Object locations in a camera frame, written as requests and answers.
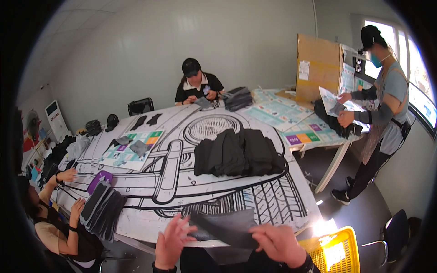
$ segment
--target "pile of black fabric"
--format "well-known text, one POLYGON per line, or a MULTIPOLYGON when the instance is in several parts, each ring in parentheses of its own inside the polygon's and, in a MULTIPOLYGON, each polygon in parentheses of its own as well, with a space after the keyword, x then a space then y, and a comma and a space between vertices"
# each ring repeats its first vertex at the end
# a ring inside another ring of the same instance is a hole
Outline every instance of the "pile of black fabric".
POLYGON ((260 130, 228 129, 194 148, 194 175, 263 176, 281 173, 286 161, 260 130))
POLYGON ((58 171, 58 165, 67 153, 68 145, 73 142, 76 142, 74 136, 66 136, 61 143, 56 144, 56 147, 54 147, 52 152, 44 159, 44 167, 42 168, 41 178, 38 182, 40 189, 42 189, 44 184, 58 171))
POLYGON ((99 182, 80 213, 80 222, 101 240, 113 241, 127 197, 106 182, 99 182))
POLYGON ((314 101, 314 112, 319 118, 326 122, 329 127, 333 129, 339 136, 345 139, 349 138, 350 132, 353 132, 357 136, 361 135, 361 131, 363 130, 362 126, 352 123, 344 128, 340 125, 340 123, 338 123, 336 117, 327 115, 325 105, 323 104, 322 99, 314 101))
POLYGON ((87 130, 87 137, 98 135, 102 131, 102 125, 97 119, 87 122, 85 128, 87 130))
POLYGON ((241 108, 252 105, 253 99, 247 87, 238 87, 222 94, 225 109, 235 112, 241 108))

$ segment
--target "plastic bag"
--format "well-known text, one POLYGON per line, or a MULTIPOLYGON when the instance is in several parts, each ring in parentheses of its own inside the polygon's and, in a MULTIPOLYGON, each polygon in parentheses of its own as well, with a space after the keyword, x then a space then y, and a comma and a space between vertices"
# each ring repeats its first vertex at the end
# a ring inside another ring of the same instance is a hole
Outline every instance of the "plastic bag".
POLYGON ((82 152, 88 147, 91 140, 84 135, 77 135, 76 142, 71 143, 67 147, 68 158, 77 159, 82 154, 82 152))

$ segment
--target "person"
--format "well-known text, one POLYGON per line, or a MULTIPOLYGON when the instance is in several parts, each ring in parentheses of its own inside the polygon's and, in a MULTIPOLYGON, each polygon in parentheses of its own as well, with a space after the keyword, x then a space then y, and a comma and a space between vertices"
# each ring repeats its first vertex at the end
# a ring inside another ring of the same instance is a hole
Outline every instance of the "person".
POLYGON ((182 273, 320 273, 310 255, 301 247, 289 226, 274 227, 270 224, 249 229, 259 247, 252 251, 245 263, 218 266, 203 248, 184 247, 187 242, 196 241, 188 234, 197 230, 189 226, 189 217, 181 219, 177 214, 167 225, 164 233, 158 234, 155 250, 154 273, 175 273, 180 259, 182 273))
POLYGON ((99 238, 85 230, 79 223, 79 216, 85 205, 85 199, 79 198, 71 207, 69 223, 63 223, 58 212, 49 207, 53 190, 61 181, 73 181, 77 171, 69 169, 58 172, 46 183, 38 194, 30 186, 27 177, 18 177, 20 200, 27 216, 33 221, 40 241, 51 252, 69 257, 83 268, 99 266, 95 263, 103 252, 99 238))
POLYGON ((186 59, 182 71, 184 76, 176 91, 175 105, 191 104, 201 97, 216 100, 225 91, 216 76, 202 72, 196 59, 186 59))
POLYGON ((346 178, 347 190, 331 192, 332 196, 344 205, 348 205, 351 199, 356 198, 367 187, 381 166, 400 148, 406 138, 404 129, 409 127, 408 81, 380 33, 371 25, 361 30, 363 51, 370 52, 370 59, 376 68, 382 66, 375 83, 368 90, 343 93, 339 99, 340 103, 351 99, 378 99, 380 102, 376 111, 341 111, 337 118, 343 127, 347 127, 354 120, 371 125, 362 150, 363 159, 355 178, 346 178))

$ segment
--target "floor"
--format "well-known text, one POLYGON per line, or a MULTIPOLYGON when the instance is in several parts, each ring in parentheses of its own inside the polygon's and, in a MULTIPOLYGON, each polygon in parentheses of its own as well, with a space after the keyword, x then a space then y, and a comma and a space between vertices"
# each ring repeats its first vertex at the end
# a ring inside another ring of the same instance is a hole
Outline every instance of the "floor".
MULTIPOLYGON (((302 159, 298 153, 294 155, 302 171, 310 174, 310 176, 307 176, 307 179, 317 184, 323 177, 335 152, 336 149, 325 150, 324 148, 316 148, 307 151, 302 159)), ((381 227, 391 218, 388 207, 376 185, 374 183, 369 184, 367 189, 355 198, 349 206, 343 206, 330 195, 331 190, 334 188, 346 189, 345 177, 354 177, 358 166, 358 160, 352 152, 348 151, 328 186, 323 192, 316 194, 315 198, 316 201, 323 200, 319 208, 325 220, 334 218, 338 228, 351 226, 355 230, 359 245, 361 272, 385 272, 385 268, 380 268, 379 266, 384 257, 382 245, 360 247, 362 244, 379 240, 381 227)), ((307 229, 298 236, 298 240, 310 237, 312 237, 312 229, 307 229)), ((136 257, 136 259, 108 261, 103 264, 103 273, 152 272, 153 255, 139 251, 122 242, 105 243, 105 247, 110 249, 111 256, 136 257)))

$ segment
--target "yellow plastic crate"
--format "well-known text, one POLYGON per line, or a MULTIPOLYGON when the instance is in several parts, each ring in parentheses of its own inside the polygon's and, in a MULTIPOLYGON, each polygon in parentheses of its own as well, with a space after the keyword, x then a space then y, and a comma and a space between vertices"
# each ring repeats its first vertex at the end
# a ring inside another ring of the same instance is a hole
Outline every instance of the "yellow plastic crate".
POLYGON ((322 237, 299 241, 321 273, 360 273, 360 257, 350 226, 322 237))

